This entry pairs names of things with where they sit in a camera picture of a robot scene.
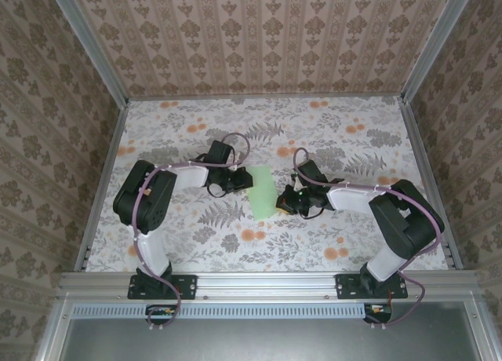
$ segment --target black mounting plate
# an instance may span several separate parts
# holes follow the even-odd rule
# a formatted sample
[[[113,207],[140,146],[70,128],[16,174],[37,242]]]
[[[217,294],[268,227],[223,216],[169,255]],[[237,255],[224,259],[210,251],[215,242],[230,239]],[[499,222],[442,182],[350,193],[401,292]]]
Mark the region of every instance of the black mounting plate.
[[[392,299],[408,298],[405,280],[395,274],[385,284],[385,289],[380,294],[370,296],[361,284],[361,275],[359,273],[340,273],[335,275],[336,294],[339,300],[356,299],[388,299],[389,290],[392,293]]]
[[[138,285],[138,275],[131,276],[129,281],[129,289],[127,291],[127,298],[130,300],[176,300],[176,295],[173,291],[169,290],[167,293],[162,294],[156,290],[145,291]],[[182,300],[194,300],[197,293],[197,275],[170,275],[169,282],[172,283]]]

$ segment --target floral tablecloth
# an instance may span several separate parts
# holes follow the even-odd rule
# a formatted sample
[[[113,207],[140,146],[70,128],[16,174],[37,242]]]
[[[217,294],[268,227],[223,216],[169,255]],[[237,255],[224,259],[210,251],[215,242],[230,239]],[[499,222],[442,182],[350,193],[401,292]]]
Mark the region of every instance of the floral tablecloth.
[[[392,184],[406,178],[423,191],[394,97],[132,102],[86,270],[137,266],[131,235],[112,210],[137,159],[192,159],[229,132],[250,139],[245,165],[270,166],[278,193],[289,183],[300,146],[330,180]],[[228,141],[244,150],[237,137]],[[255,221],[244,191],[215,199],[204,188],[175,194],[161,229],[178,272],[354,271],[384,243],[371,216],[325,211],[306,221],[277,212]],[[446,268],[441,248],[409,267]]]

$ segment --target aluminum frame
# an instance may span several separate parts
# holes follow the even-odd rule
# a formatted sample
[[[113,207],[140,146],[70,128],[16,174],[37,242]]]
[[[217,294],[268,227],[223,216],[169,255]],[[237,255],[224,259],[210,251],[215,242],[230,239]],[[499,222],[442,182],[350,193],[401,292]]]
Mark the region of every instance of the aluminum frame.
[[[198,275],[195,302],[199,304],[319,304],[385,301],[338,300],[335,275],[339,273],[345,272],[195,273]],[[63,274],[37,360],[55,361],[60,359],[74,304],[88,302],[174,303],[174,301],[167,300],[128,300],[126,294],[132,274],[128,272],[71,272]],[[424,284],[427,291],[424,299],[426,302],[464,302],[482,360],[501,359],[500,343],[489,319],[475,272],[410,271],[406,274]],[[420,293],[420,289],[413,285],[408,285],[408,291],[409,298],[396,301],[413,302]]]
[[[429,72],[436,57],[444,46],[449,33],[457,23],[462,11],[469,0],[448,0],[445,8],[432,29],[431,35],[425,43],[417,62],[413,66],[411,73],[404,87],[402,88],[402,97],[406,102],[411,102],[417,94],[422,81]]]
[[[78,251],[77,260],[75,262],[74,271],[80,272],[85,269],[85,260],[89,256],[90,247],[94,241],[97,225],[100,221],[101,210],[103,209],[104,199],[107,195],[108,184],[110,183],[111,172],[113,171],[113,164],[117,156],[118,146],[122,139],[124,128],[126,127],[126,119],[129,109],[125,107],[120,111],[117,118],[117,124],[111,138],[110,148],[108,149],[107,159],[104,161],[103,171],[101,172],[100,183],[97,186],[96,196],[94,197],[93,206],[89,213],[89,219],[85,227],[82,243]]]
[[[446,248],[449,250],[451,254],[450,256],[453,260],[453,267],[455,269],[462,269],[464,266],[462,265],[462,260],[460,259],[460,254],[453,237],[452,229],[449,226],[445,207],[442,204],[438,186],[434,179],[434,174],[432,173],[431,164],[429,163],[427,152],[425,151],[424,142],[422,141],[417,121],[413,115],[413,109],[409,102],[404,102],[403,100],[399,101],[399,107],[401,108],[402,118],[405,122],[406,131],[408,132],[409,143],[411,144],[415,160],[417,161],[418,171],[420,172],[422,182],[424,183],[425,195],[427,196],[427,200],[431,204],[432,208],[435,209],[445,223],[445,231],[442,233],[442,236],[446,241],[446,247],[443,247],[443,249]]]
[[[127,91],[117,76],[115,69],[100,46],[98,38],[87,23],[84,13],[78,6],[77,0],[56,0],[64,16],[71,25],[71,29],[78,36],[78,40],[87,52],[98,73],[107,86],[118,108],[124,108],[127,103]]]
[[[144,319],[150,304],[73,304],[71,319]],[[323,302],[322,304],[183,304],[178,319],[364,319],[364,304]],[[166,319],[153,314],[152,319]]]
[[[149,100],[249,100],[253,98],[337,98],[337,97],[399,97],[399,92],[385,93],[344,93],[344,92],[323,92],[323,93],[247,93],[247,94],[211,94],[207,96],[160,96],[160,97],[130,97],[131,102],[144,102]]]

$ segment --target patterned fabric surface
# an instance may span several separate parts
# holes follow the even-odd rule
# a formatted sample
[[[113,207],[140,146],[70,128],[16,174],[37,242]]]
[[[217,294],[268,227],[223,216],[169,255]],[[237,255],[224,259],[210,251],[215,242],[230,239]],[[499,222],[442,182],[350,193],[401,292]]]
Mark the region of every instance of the patterned fabric surface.
[[[34,356],[117,114],[55,0],[2,0],[0,359]]]
[[[245,165],[270,166],[278,192],[290,182],[299,146],[329,179],[391,184],[404,177],[421,188],[394,97],[133,102],[87,271],[137,266],[132,236],[112,210],[137,159],[186,161],[236,131],[251,142]],[[237,137],[230,141],[238,150],[245,146]],[[245,192],[215,199],[204,188],[175,194],[160,229],[177,271],[359,270],[384,244],[373,216],[327,211],[306,221],[277,212],[255,221]],[[441,248],[411,268],[446,268]]]
[[[446,0],[78,0],[131,97],[400,92]]]
[[[412,106],[464,267],[478,269],[500,329],[502,0],[469,1]]]

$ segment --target green sponge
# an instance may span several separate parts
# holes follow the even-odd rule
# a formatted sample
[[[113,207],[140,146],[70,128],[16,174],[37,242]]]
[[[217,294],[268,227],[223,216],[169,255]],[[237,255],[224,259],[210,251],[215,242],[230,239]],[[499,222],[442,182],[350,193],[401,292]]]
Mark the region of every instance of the green sponge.
[[[263,220],[275,214],[277,191],[269,166],[246,167],[253,176],[253,186],[247,189],[249,204],[256,221]]]

